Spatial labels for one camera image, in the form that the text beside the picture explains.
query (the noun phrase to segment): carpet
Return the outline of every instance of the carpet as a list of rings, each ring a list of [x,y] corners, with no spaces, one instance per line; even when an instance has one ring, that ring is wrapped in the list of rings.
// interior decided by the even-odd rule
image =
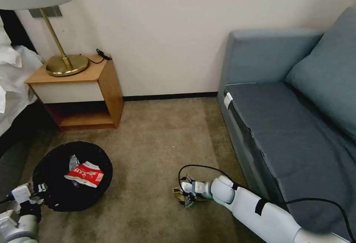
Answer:
[[[70,141],[99,145],[112,161],[112,183],[83,212],[44,206],[40,242],[261,242],[217,203],[186,209],[172,194],[178,170],[189,163],[219,167],[245,184],[216,98],[126,102],[118,129],[40,131],[22,179],[51,149]],[[184,173],[200,181],[218,176],[203,168]]]

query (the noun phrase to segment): red wrapper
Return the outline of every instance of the red wrapper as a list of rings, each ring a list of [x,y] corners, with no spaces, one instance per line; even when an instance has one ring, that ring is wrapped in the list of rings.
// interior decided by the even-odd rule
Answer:
[[[86,161],[83,164],[79,164],[64,177],[84,185],[98,187],[103,176],[104,174],[98,166]]]

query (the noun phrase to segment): sofa armrest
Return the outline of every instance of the sofa armrest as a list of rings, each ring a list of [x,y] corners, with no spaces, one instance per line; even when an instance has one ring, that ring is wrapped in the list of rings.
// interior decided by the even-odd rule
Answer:
[[[232,83],[283,80],[323,33],[314,29],[236,30],[229,35],[219,92]]]

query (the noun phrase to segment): black cable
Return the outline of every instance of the black cable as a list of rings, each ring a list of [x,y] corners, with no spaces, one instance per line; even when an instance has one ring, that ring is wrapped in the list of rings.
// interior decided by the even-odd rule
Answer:
[[[104,59],[106,60],[112,60],[111,57],[108,57],[107,55],[104,54],[104,52],[102,52],[99,48],[96,49],[96,52],[98,53],[99,56],[101,56],[103,59],[99,62],[95,62],[95,61],[92,61],[90,58],[88,58],[90,60],[90,62],[94,63],[94,64],[99,64],[99,63],[102,63],[104,61]]]
[[[346,229],[347,229],[347,232],[349,234],[349,237],[351,238],[351,242],[350,243],[356,243],[356,239],[354,238],[353,236],[353,233],[352,233],[352,230],[351,230],[351,226],[350,226],[350,222],[349,222],[349,219],[347,217],[347,214],[345,212],[345,210],[343,209],[343,207],[335,202],[335,201],[332,201],[332,200],[328,200],[328,199],[325,199],[325,198],[312,198],[312,197],[307,197],[307,198],[298,198],[298,199],[295,199],[295,200],[290,200],[290,201],[286,201],[286,202],[273,202],[273,201],[270,201],[258,194],[256,194],[254,191],[252,191],[251,189],[249,189],[248,187],[244,187],[240,184],[237,184],[234,180],[232,180],[232,178],[227,174],[225,173],[224,171],[220,170],[220,169],[217,169],[217,168],[214,168],[214,167],[210,167],[210,166],[205,166],[205,165],[200,165],[200,164],[188,164],[188,165],[185,165],[183,166],[179,172],[178,172],[178,182],[179,182],[179,187],[181,188],[181,190],[184,192],[183,188],[182,188],[182,184],[181,184],[181,172],[184,168],[186,167],[202,167],[202,168],[208,168],[208,169],[212,169],[212,170],[215,170],[215,171],[218,171],[220,173],[222,173],[224,176],[226,176],[231,182],[234,183],[234,185],[236,186],[239,186],[239,187],[242,187],[242,188],[245,188],[247,189],[248,191],[254,193],[255,195],[259,196],[260,198],[266,200],[267,202],[269,203],[272,203],[272,204],[275,204],[275,205],[278,205],[278,206],[283,206],[283,205],[288,205],[288,204],[293,204],[293,203],[297,203],[297,202],[301,202],[301,201],[321,201],[321,202],[327,202],[327,203],[330,203],[330,204],[333,204],[335,205],[336,207],[339,208],[341,214],[342,214],[342,217],[344,219],[344,223],[345,223],[345,226],[346,226]]]
[[[9,201],[13,201],[13,200],[14,200],[14,196],[12,194],[8,194],[8,195],[6,195],[6,198],[4,200],[0,201],[0,204],[6,203]]]
[[[343,207],[339,203],[337,203],[335,201],[328,200],[328,199],[325,199],[325,198],[307,197],[307,198],[297,198],[295,200],[289,200],[289,201],[286,201],[286,202],[279,202],[279,203],[274,203],[274,204],[276,204],[278,206],[283,206],[283,205],[288,205],[288,204],[297,203],[297,202],[301,202],[301,201],[321,201],[321,202],[327,202],[327,203],[333,204],[336,207],[338,207],[340,212],[341,212],[341,214],[342,214],[342,217],[344,218],[344,222],[345,222],[345,226],[346,226],[347,232],[349,234],[349,237],[351,238],[351,243],[356,243],[356,239],[353,236],[353,233],[352,233],[352,230],[351,230],[351,226],[350,226],[350,222],[349,222],[349,219],[347,217],[347,214],[346,214],[345,210],[343,209]]]
[[[215,171],[218,171],[218,172],[222,173],[223,175],[225,175],[227,178],[229,178],[229,180],[231,182],[235,183],[234,180],[232,180],[232,178],[230,176],[228,176],[225,172],[221,171],[220,169],[217,169],[217,168],[214,168],[214,167],[210,167],[210,166],[206,166],[206,165],[200,165],[200,164],[188,164],[188,165],[184,165],[178,172],[178,183],[179,183],[179,187],[181,188],[181,190],[183,190],[182,183],[181,183],[181,172],[186,167],[202,167],[202,168],[208,168],[208,169],[211,169],[211,170],[215,170]]]

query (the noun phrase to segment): trash can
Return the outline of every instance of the trash can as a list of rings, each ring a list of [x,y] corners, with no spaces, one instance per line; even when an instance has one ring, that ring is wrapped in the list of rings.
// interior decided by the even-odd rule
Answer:
[[[79,184],[64,176],[70,171],[75,155],[79,164],[90,162],[104,176],[96,188]],[[82,211],[94,205],[110,186],[112,164],[99,146],[88,142],[70,142],[51,150],[36,166],[32,181],[34,188],[45,184],[44,204],[54,211]]]

